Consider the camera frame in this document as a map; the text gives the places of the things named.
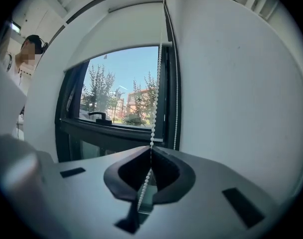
black hair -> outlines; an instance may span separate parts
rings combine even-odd
[[[32,43],[35,44],[35,53],[36,53],[36,54],[43,54],[43,53],[46,51],[47,47],[48,47],[47,42],[44,42],[38,35],[33,34],[33,35],[28,36],[28,37],[24,40],[24,42],[23,42],[23,44],[22,44],[22,46],[21,46],[21,49],[22,49],[24,43],[25,43],[27,40],[28,40],[29,42],[32,42]]]

white shirt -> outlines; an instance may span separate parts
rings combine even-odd
[[[19,86],[22,72],[17,72],[17,66],[15,64],[15,55],[7,53],[3,61],[4,69],[7,75]]]

black window frame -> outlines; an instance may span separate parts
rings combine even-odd
[[[169,27],[170,17],[166,11],[165,16],[168,40],[172,45],[162,47],[161,84],[154,136],[155,139],[162,139],[162,141],[155,141],[154,144],[173,149],[176,136],[175,149],[179,150],[181,120],[179,58],[174,33]],[[83,62],[65,73],[55,116],[56,150],[59,162],[81,159],[80,141],[116,152],[150,143],[150,128],[133,128],[125,125],[106,126],[96,124],[94,121],[78,119],[82,87],[89,62],[90,60]],[[176,93],[178,93],[178,111],[176,110]]]

person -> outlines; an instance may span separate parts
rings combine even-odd
[[[47,46],[47,43],[44,43],[42,46],[42,39],[38,35],[33,34],[25,39],[18,54],[12,55],[7,53],[5,55],[3,60],[4,68],[16,85],[20,85],[20,79],[22,77],[20,66],[23,63],[33,64],[35,55],[43,54]]]

blue sky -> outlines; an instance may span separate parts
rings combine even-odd
[[[105,75],[108,72],[115,73],[115,82],[112,87],[114,91],[119,86],[120,91],[125,92],[122,94],[122,98],[125,98],[127,102],[128,93],[133,92],[133,79],[135,78],[137,83],[141,84],[142,89],[146,88],[144,76],[148,76],[148,71],[151,75],[157,77],[157,58],[158,47],[142,47],[116,51],[109,53],[107,59],[104,56],[91,59],[89,67],[94,65],[94,69],[97,65],[105,65]],[[84,84],[88,90],[90,90],[90,76],[86,73]]]

